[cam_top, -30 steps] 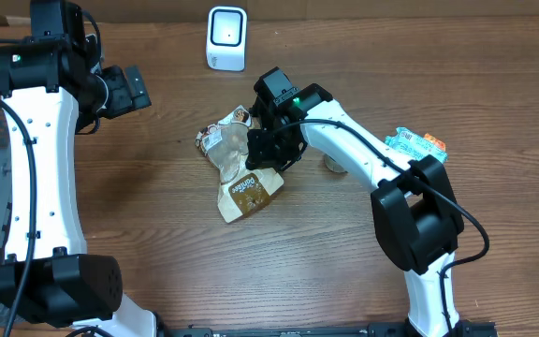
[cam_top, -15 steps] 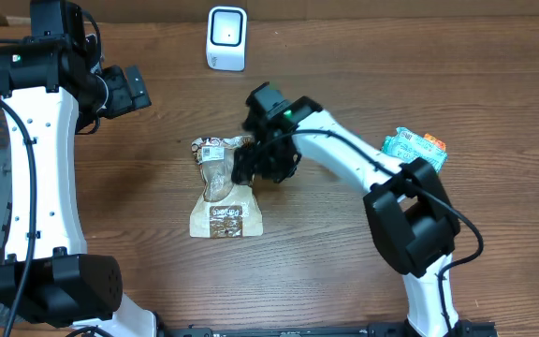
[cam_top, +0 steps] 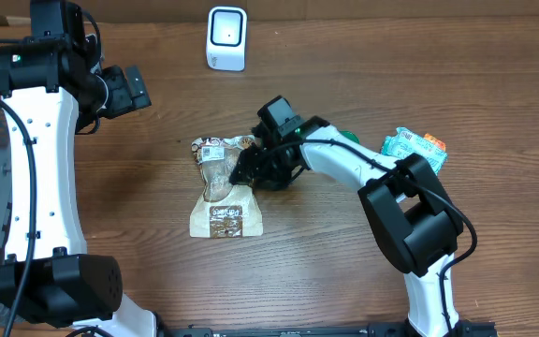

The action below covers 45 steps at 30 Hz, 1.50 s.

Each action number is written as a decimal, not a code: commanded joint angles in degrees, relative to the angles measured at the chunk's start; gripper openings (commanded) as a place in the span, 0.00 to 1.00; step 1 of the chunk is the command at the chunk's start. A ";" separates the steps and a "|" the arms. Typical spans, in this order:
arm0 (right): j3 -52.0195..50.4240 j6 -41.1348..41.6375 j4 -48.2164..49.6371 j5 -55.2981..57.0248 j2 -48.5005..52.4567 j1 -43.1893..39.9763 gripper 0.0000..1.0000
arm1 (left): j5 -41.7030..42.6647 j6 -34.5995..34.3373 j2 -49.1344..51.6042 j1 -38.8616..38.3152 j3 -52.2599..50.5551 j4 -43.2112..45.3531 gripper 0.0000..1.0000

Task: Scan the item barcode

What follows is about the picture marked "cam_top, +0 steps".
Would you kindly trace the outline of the brown pancake snack bag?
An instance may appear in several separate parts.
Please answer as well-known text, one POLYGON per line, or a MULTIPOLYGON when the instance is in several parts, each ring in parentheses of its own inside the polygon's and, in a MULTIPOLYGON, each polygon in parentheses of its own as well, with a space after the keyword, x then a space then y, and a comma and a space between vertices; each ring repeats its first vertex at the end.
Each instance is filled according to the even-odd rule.
POLYGON ((253 189, 229 181, 240 153, 255 143, 251 135, 198 138, 191 152, 204 190, 190 214, 192 238, 224 239, 263 234, 262 213, 253 189))

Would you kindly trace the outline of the green lid jar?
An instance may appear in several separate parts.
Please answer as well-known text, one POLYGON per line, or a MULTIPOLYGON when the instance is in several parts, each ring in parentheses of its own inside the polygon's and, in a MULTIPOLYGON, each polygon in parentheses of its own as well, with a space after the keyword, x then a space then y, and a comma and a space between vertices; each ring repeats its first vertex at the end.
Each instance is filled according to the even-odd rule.
POLYGON ((347 130, 341 130, 340 133, 346 137, 347 139, 359 144, 360 141, 359 141, 359 138, 357 137, 356 134, 354 134, 353 132, 351 131, 347 131, 347 130))

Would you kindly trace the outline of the light green snack bag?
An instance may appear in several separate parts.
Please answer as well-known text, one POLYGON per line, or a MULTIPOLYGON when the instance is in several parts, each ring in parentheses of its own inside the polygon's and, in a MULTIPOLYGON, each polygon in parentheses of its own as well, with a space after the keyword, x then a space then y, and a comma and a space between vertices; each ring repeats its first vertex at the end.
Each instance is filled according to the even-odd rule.
POLYGON ((404 159, 410 154, 420 154, 430 163, 431 168, 438 174, 448 154, 434 144, 424 139, 406 127, 397 127, 395 136, 386 136, 381 148, 381 154, 404 159))

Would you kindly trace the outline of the orange snack packet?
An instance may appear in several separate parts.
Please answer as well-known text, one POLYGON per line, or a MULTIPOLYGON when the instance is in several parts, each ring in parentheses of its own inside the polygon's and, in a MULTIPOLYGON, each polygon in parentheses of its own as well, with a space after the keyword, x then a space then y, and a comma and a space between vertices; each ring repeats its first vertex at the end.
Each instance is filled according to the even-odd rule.
POLYGON ((436 147, 438 147, 440 150, 442 151, 446 151, 446 145, 443 141, 437 139, 436 137, 434 137, 433 135, 429 134, 429 133, 426 133, 424 135, 424 139, 429 141, 430 143, 434 144, 436 147))

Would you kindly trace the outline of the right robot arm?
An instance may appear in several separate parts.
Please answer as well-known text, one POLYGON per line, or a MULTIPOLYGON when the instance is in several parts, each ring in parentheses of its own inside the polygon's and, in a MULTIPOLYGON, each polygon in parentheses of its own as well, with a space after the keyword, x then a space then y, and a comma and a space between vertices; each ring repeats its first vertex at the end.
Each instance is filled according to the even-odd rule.
POLYGON ((463 335, 450 279, 462 218, 428 161, 371 151, 320 117, 303 119, 282 96, 257 115, 256 142, 240 153, 230 182, 281 190, 307 169, 350 187, 382 254, 404 276, 407 333, 463 335))

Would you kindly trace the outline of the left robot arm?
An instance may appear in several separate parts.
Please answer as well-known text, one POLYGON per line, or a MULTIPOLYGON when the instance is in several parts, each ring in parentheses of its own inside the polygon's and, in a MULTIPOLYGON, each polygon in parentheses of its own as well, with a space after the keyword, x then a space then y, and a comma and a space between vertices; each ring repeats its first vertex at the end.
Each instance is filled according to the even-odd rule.
POLYGON ((11 224, 0 303, 11 318, 71 335, 159 336, 156 314, 123 290, 111 256, 92 255, 76 201, 75 137, 147 108, 136 67, 102 67, 91 15, 63 1, 30 5, 31 33, 0 47, 0 108, 11 154, 11 224))

